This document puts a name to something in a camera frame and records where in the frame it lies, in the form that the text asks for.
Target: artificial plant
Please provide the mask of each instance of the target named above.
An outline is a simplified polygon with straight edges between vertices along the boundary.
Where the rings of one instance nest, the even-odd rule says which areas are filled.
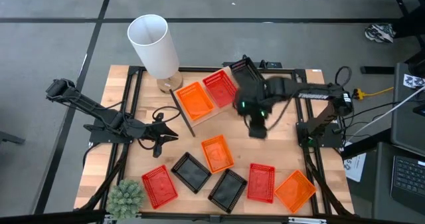
[[[121,180],[118,186],[113,186],[108,195],[106,211],[113,219],[135,217],[145,199],[145,193],[134,180]]]

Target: shoe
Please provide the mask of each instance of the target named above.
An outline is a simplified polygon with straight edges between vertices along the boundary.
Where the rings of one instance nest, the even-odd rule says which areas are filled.
[[[365,29],[366,38],[378,43],[392,43],[395,36],[392,25],[369,25]]]

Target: gray floor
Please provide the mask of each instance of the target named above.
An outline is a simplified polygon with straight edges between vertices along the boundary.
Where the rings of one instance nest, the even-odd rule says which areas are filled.
[[[417,0],[404,1],[409,10],[418,5]],[[102,2],[0,0],[0,18],[97,17]],[[170,18],[401,16],[395,0],[111,0],[106,17],[131,18],[148,13]],[[126,37],[128,25],[102,25],[82,89],[94,100],[102,97],[111,64],[140,64]],[[347,65],[353,69],[347,89],[362,88],[365,92],[391,87],[393,77],[362,75],[360,66],[391,66],[419,51],[416,39],[411,37],[391,45],[370,42],[364,38],[365,24],[171,23],[169,27],[184,66],[220,66],[247,54],[254,60],[280,61],[287,68],[319,68],[326,81],[333,82],[336,70]],[[22,146],[4,143],[0,147],[0,216],[33,211],[65,113],[64,107],[44,99],[44,91],[54,78],[76,80],[93,28],[94,24],[0,23],[0,130],[27,139]],[[356,102],[355,110],[391,100],[389,92]],[[356,121],[372,117],[365,114]],[[86,115],[75,115],[46,212],[72,209],[89,137],[82,125],[92,122]],[[389,126],[390,119],[384,118],[364,133],[374,134]],[[369,172],[373,158],[374,153],[368,154],[371,168],[367,168],[363,181],[349,182],[355,211],[364,217],[370,217],[373,201],[373,173]]]

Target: black basket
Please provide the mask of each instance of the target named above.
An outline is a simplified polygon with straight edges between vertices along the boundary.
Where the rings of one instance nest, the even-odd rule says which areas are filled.
[[[234,79],[236,79],[239,87],[249,87],[258,81],[264,80],[264,77],[258,72],[254,63],[249,57],[229,65]]]
[[[195,194],[211,176],[211,172],[188,152],[177,161],[171,172]]]
[[[226,169],[212,189],[208,199],[227,213],[231,213],[246,187],[247,181]]]

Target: white paper cylinder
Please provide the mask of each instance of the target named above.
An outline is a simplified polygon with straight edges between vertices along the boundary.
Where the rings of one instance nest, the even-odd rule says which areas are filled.
[[[151,76],[165,79],[179,70],[179,57],[163,17],[142,15],[131,22],[127,36]]]

